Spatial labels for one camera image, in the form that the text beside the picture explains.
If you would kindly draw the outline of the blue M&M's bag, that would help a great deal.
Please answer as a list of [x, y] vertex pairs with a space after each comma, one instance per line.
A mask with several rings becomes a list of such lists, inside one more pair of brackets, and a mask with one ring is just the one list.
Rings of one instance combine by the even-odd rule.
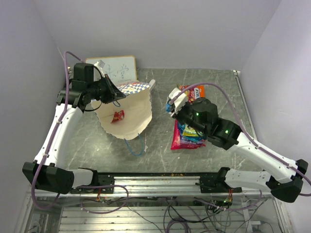
[[174, 106], [170, 102], [171, 102], [171, 99], [168, 99], [166, 103], [166, 112], [171, 115], [174, 113]]

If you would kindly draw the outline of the red Skittles bag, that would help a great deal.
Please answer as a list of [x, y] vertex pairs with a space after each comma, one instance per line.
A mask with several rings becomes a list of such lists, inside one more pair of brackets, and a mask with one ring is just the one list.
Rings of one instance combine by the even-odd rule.
[[116, 122], [122, 121], [124, 119], [124, 117], [125, 117], [124, 110], [120, 110], [118, 112], [115, 112], [113, 115], [113, 119], [112, 119], [111, 123], [116, 123]]

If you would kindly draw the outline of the orange yellow snack bag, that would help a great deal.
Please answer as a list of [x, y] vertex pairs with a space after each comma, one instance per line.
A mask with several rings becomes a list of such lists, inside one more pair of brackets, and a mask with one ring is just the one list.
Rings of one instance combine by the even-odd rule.
[[199, 85], [196, 87], [193, 87], [187, 91], [185, 91], [185, 94], [187, 95], [187, 101], [192, 103], [198, 98], [204, 98], [205, 97], [205, 87], [203, 85]]

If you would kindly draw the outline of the checkered paper bag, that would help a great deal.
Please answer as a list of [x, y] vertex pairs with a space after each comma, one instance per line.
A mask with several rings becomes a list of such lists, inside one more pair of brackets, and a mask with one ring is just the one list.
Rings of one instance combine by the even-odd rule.
[[[134, 156], [141, 156], [147, 149], [141, 138], [142, 132], [152, 120], [152, 100], [149, 83], [139, 81], [117, 85], [117, 88], [126, 95], [126, 98], [103, 104], [98, 100], [91, 102], [91, 107], [106, 133], [125, 141], [129, 151]], [[124, 110], [122, 121], [111, 123], [115, 112]], [[128, 142], [139, 138], [141, 151], [134, 152]]]

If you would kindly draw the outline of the blue red snack bag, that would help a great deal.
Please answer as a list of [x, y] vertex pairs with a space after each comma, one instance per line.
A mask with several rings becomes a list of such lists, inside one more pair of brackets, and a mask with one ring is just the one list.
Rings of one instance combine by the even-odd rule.
[[199, 145], [200, 146], [200, 145], [202, 145], [205, 142], [205, 140], [203, 138], [183, 136], [182, 132], [183, 132], [183, 129], [184, 129], [184, 125], [182, 125], [180, 123], [177, 124], [177, 128], [179, 130], [180, 139], [181, 139], [182, 143], [193, 144], [193, 145]]

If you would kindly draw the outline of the red chips bag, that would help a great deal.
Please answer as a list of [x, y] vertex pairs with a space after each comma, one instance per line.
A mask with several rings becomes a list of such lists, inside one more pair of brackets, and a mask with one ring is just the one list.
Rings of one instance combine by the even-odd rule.
[[171, 144], [171, 150], [179, 150], [179, 149], [197, 149], [205, 147], [205, 142], [202, 145], [193, 145], [193, 144], [185, 144], [181, 142], [179, 130], [177, 128], [177, 124], [179, 122], [176, 120], [174, 123], [174, 132], [173, 132], [173, 140]]

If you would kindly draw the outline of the green Fox's candy bag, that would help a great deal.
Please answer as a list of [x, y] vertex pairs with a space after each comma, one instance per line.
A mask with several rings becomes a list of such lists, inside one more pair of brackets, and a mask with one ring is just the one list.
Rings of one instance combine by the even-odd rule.
[[187, 124], [184, 125], [182, 135], [186, 137], [199, 137], [199, 138], [203, 137], [201, 133], [198, 133], [195, 129], [188, 126]]

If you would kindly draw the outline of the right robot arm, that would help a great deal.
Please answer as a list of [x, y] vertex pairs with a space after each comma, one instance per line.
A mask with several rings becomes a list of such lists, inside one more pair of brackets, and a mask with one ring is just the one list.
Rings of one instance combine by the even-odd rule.
[[167, 106], [167, 111], [179, 123], [195, 129], [212, 145], [243, 155], [263, 169], [255, 172], [221, 168], [214, 180], [218, 191], [225, 192], [230, 187], [258, 189], [269, 191], [275, 198], [287, 203], [295, 202], [301, 193], [302, 176], [307, 171], [308, 163], [302, 159], [287, 158], [260, 144], [244, 133], [238, 124], [220, 118], [217, 106], [208, 99], [199, 98], [189, 103], [178, 98], [173, 106]]

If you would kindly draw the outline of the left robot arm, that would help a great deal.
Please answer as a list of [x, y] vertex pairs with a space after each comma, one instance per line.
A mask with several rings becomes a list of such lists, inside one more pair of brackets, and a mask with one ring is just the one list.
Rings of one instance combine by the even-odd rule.
[[25, 162], [22, 172], [32, 190], [67, 194], [82, 186], [89, 193], [99, 188], [98, 171], [90, 168], [65, 169], [67, 143], [86, 106], [93, 100], [108, 104], [125, 98], [97, 64], [76, 63], [73, 77], [57, 96], [55, 116], [48, 135], [33, 162]]

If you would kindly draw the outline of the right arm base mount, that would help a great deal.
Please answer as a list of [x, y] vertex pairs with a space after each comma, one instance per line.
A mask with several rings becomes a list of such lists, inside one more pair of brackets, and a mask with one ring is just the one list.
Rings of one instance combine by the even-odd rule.
[[230, 190], [233, 193], [242, 192], [241, 187], [232, 188], [227, 185], [225, 175], [216, 172], [204, 173], [195, 185], [200, 187], [201, 193], [228, 193]]

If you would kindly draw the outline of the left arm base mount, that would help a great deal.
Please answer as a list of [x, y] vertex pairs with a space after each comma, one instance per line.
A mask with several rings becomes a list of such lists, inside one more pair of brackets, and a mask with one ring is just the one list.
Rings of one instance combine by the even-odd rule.
[[113, 194], [114, 188], [112, 185], [115, 184], [115, 179], [112, 175], [105, 173], [98, 173], [88, 186], [108, 186], [108, 188], [73, 188], [69, 192], [70, 194]]

